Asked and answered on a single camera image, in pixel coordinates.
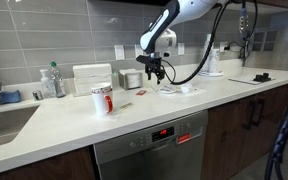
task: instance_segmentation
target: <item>dark wood cabinet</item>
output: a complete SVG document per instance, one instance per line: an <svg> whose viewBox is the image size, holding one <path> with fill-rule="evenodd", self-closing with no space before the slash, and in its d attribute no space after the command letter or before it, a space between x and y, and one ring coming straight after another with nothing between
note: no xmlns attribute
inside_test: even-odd
<svg viewBox="0 0 288 180"><path fill-rule="evenodd" d="M287 107L285 85L211 108L201 179L228 179L267 153Z"/></svg>
<svg viewBox="0 0 288 180"><path fill-rule="evenodd" d="M88 147L0 173L0 180L95 180Z"/></svg>
<svg viewBox="0 0 288 180"><path fill-rule="evenodd" d="M288 8L288 0L257 0L259 4Z"/></svg>

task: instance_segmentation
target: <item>white countertop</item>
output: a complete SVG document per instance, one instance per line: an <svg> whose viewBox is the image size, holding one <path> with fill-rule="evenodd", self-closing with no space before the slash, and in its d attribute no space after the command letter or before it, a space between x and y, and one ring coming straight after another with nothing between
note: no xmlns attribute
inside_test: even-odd
<svg viewBox="0 0 288 180"><path fill-rule="evenodd" d="M260 85L228 80L263 72L270 73L276 80ZM115 91L114 112L104 119L95 116L91 96L68 95L41 103L24 101L17 106L40 104L40 107L12 142L0 146L0 172L288 84L288 71L234 67L225 68L224 73L222 77L197 76L191 81L193 86L206 91L176 100L150 87L142 88L147 90L143 96L135 95L139 89ZM129 102L134 105L126 110L119 109ZM11 110L11 107L5 106L4 110Z"/></svg>

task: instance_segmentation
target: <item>blue sponge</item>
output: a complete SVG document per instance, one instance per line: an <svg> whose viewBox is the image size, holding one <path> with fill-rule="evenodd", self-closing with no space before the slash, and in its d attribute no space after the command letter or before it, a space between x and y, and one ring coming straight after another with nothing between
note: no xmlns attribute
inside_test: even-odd
<svg viewBox="0 0 288 180"><path fill-rule="evenodd" d="M0 104L17 103L21 101L21 93L19 90L15 92L0 92Z"/></svg>

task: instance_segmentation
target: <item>robotic arm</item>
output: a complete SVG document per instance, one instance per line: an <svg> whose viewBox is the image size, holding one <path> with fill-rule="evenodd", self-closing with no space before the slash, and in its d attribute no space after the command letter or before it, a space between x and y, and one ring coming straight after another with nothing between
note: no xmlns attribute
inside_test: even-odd
<svg viewBox="0 0 288 180"><path fill-rule="evenodd" d="M145 64L148 79L151 73L157 76L157 83L164 78L165 71L161 68L161 53L164 57L169 47L175 47L176 34L169 27L197 19L207 13L216 4L225 4L228 0L171 0L161 14L150 24L143 33L140 44L149 56L138 56L137 61Z"/></svg>

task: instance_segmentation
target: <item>dishwasher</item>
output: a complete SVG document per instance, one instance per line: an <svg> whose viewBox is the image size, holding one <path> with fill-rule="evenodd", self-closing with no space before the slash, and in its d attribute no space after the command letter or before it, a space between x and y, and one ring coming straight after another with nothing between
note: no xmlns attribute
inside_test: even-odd
<svg viewBox="0 0 288 180"><path fill-rule="evenodd" d="M101 180L198 180L207 111L94 144Z"/></svg>

